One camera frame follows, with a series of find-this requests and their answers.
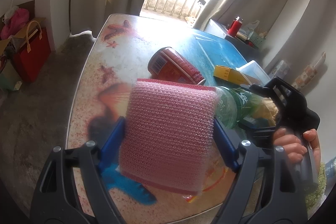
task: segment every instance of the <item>human hand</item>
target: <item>human hand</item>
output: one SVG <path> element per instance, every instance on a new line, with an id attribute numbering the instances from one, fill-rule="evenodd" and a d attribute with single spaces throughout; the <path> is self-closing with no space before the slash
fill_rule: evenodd
<path id="1" fill-rule="evenodd" d="M 278 129 L 273 135 L 273 144 L 280 145 L 286 151 L 289 160 L 292 163 L 299 163 L 303 160 L 303 155 L 307 152 L 307 148 L 301 145 L 301 141 L 293 134 L 286 134 L 286 128 Z M 317 131 L 311 129 L 303 134 L 303 137 L 310 142 L 315 159 L 317 172 L 320 171 L 321 149 Z"/>

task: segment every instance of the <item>green plastic bottle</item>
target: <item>green plastic bottle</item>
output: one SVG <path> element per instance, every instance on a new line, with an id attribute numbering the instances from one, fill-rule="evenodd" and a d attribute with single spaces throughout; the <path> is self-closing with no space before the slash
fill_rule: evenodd
<path id="1" fill-rule="evenodd" d="M 216 108 L 216 115 L 227 128 L 234 128 L 244 117 L 251 115 L 261 104 L 262 98 L 242 88 L 229 89 L 219 86 L 223 91 Z"/>

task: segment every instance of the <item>pink sponge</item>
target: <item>pink sponge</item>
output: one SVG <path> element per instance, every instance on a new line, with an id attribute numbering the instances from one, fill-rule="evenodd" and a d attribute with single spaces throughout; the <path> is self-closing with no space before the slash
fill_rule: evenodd
<path id="1" fill-rule="evenodd" d="M 121 173 L 167 191 L 201 193 L 217 102 L 214 87 L 138 79 L 120 147 Z"/>

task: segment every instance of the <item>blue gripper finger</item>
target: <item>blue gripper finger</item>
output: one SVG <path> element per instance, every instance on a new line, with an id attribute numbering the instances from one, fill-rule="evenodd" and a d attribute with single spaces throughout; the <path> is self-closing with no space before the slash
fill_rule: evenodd
<path id="1" fill-rule="evenodd" d="M 238 163 L 238 145 L 240 138 L 236 131 L 226 128 L 221 121 L 215 117 L 213 120 L 213 139 L 225 165 L 237 173 L 240 168 L 240 164 Z"/>
<path id="2" fill-rule="evenodd" d="M 125 136 L 125 117 L 120 116 L 115 122 L 111 135 L 100 150 L 98 170 L 102 173 L 116 158 L 121 142 Z"/>

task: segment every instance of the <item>starfish print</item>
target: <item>starfish print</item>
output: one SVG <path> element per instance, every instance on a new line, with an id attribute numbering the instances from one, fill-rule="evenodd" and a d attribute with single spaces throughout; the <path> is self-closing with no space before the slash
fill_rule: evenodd
<path id="1" fill-rule="evenodd" d="M 129 23 L 128 20 L 124 20 L 123 25 L 118 25 L 118 24 L 111 24 L 107 26 L 108 28 L 108 33 L 105 35 L 104 40 L 111 39 L 112 37 L 116 37 L 121 34 L 125 33 L 134 33 L 134 30 L 131 27 L 131 24 Z"/>
<path id="2" fill-rule="evenodd" d="M 112 48 L 116 48 L 116 46 L 118 46 L 119 44 L 115 41 L 113 42 L 107 42 L 107 46 L 106 47 L 112 47 Z"/>
<path id="3" fill-rule="evenodd" d="M 113 67 L 106 68 L 105 66 L 101 65 L 100 69 L 103 72 L 102 78 L 101 78 L 101 83 L 105 84 L 109 78 L 114 78 L 115 72 L 113 70 Z"/>

